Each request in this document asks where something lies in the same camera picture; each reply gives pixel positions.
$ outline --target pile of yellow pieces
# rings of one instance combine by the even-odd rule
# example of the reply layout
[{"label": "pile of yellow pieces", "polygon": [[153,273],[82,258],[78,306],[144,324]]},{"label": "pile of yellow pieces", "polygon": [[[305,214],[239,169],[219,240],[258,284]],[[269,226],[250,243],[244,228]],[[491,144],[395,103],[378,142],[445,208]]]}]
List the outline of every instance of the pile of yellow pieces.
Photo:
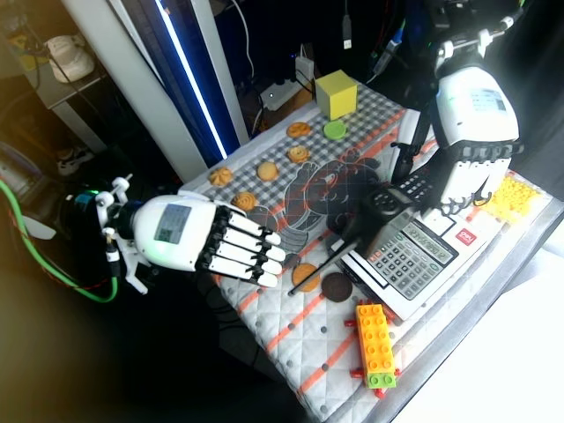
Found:
[{"label": "pile of yellow pieces", "polygon": [[482,205],[482,209],[496,218],[516,223],[529,214],[531,199],[537,196],[538,192],[527,184],[506,176],[492,199]]}]

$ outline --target orange cookie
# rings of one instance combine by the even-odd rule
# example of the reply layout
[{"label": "orange cookie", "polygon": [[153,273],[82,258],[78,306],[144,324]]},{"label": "orange cookie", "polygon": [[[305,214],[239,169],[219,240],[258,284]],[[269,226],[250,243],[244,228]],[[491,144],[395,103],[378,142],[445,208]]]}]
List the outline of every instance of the orange cookie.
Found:
[{"label": "orange cookie", "polygon": [[233,180],[233,172],[231,172],[227,167],[220,167],[219,169],[211,172],[208,180],[211,185],[224,187]]},{"label": "orange cookie", "polygon": [[309,150],[306,147],[298,145],[288,150],[288,158],[293,163],[303,163],[309,159]]},{"label": "orange cookie", "polygon": [[250,192],[243,191],[235,196],[231,204],[245,212],[250,212],[256,206],[256,198]]},{"label": "orange cookie", "polygon": [[311,132],[311,126],[305,122],[296,122],[288,126],[286,134],[291,138],[297,138],[309,135],[309,132]]},{"label": "orange cookie", "polygon": [[[303,279],[311,275],[317,268],[313,264],[302,263],[296,266],[292,272],[292,283],[294,286],[298,285]],[[309,293],[317,288],[319,281],[321,280],[321,275],[315,277],[311,282],[308,282],[301,288],[303,293]]]},{"label": "orange cookie", "polygon": [[271,161],[265,161],[258,167],[256,174],[261,180],[265,182],[274,181],[276,178],[278,178],[278,168],[276,167],[276,164],[272,163]]}]

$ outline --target led light strip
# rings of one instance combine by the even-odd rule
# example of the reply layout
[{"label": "led light strip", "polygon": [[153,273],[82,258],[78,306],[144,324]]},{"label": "led light strip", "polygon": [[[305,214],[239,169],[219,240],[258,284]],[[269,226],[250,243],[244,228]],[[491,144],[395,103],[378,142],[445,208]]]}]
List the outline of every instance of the led light strip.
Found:
[{"label": "led light strip", "polygon": [[194,74],[192,73],[192,69],[190,68],[190,65],[188,63],[188,59],[184,54],[184,50],[182,49],[182,45],[174,29],[173,22],[172,20],[170,20],[168,13],[162,7],[162,3],[160,2],[160,0],[155,0],[155,3],[159,8],[160,16],[162,17],[162,20],[165,23],[165,26],[167,27],[168,35],[170,35],[170,39],[173,41],[176,54],[178,55],[178,57],[180,57],[180,61],[182,63],[182,67],[184,68],[184,72],[186,72],[186,76],[188,77],[188,80],[192,85],[192,89],[194,90],[194,94],[196,95],[197,101],[198,103],[200,103],[200,107],[204,112],[205,120],[208,122],[208,125],[210,126],[211,133],[213,135],[213,138],[215,139],[215,144],[218,145],[219,152],[221,153],[221,157],[223,159],[226,159],[227,158],[226,150],[225,148],[223,148],[223,144],[221,144],[218,131],[216,130],[215,125],[213,124],[212,117],[210,116],[210,111],[208,110],[208,107],[205,105],[204,97],[200,92],[200,87],[197,86],[197,82],[196,79],[194,78]]}]

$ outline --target robot finger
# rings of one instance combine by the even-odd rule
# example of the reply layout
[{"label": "robot finger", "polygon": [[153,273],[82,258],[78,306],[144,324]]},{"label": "robot finger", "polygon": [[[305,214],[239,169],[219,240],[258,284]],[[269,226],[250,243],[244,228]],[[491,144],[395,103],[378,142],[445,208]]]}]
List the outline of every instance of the robot finger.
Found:
[{"label": "robot finger", "polygon": [[255,266],[249,267],[246,264],[219,256],[213,256],[211,258],[210,263],[207,265],[207,270],[231,278],[255,282],[260,286],[274,287],[278,284],[277,277],[271,273],[266,273],[257,269]]},{"label": "robot finger", "polygon": [[242,249],[241,247],[229,244],[228,242],[221,241],[215,251],[215,254],[249,266],[260,265],[264,271],[272,273],[273,275],[278,275],[282,272],[282,265],[280,263],[275,262],[260,253],[254,253],[252,251]]},{"label": "robot finger", "polygon": [[270,229],[259,226],[257,223],[253,222],[250,219],[245,218],[244,216],[230,212],[229,215],[229,226],[245,231],[248,234],[254,235],[257,238],[265,240],[272,245],[280,245],[282,240],[280,239],[280,235],[273,233]]},{"label": "robot finger", "polygon": [[284,250],[274,247],[267,241],[260,240],[251,235],[239,232],[236,229],[229,227],[223,234],[222,241],[227,241],[230,244],[236,245],[243,249],[248,249],[256,253],[262,253],[265,256],[277,262],[283,262],[286,258]]}]

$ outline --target usb connector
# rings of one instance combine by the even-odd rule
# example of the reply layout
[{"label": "usb connector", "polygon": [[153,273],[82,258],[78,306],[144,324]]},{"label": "usb connector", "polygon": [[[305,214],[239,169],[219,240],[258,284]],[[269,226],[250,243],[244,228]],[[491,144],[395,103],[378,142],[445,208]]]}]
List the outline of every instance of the usb connector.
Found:
[{"label": "usb connector", "polygon": [[343,17],[343,49],[348,50],[353,47],[353,24],[351,17],[345,14]]}]

